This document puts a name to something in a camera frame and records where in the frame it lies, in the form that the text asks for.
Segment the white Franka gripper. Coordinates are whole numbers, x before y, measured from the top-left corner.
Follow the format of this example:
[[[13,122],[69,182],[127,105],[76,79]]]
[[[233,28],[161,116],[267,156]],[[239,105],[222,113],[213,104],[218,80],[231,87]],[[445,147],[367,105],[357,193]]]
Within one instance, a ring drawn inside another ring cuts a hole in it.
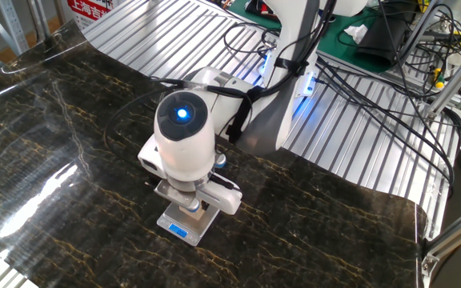
[[[162,165],[154,135],[139,151],[138,160],[148,172],[162,179],[154,192],[185,210],[195,212],[200,206],[203,210],[214,206],[217,210],[232,215],[241,204],[243,194],[239,187],[213,170],[193,182],[181,182],[169,176]]]

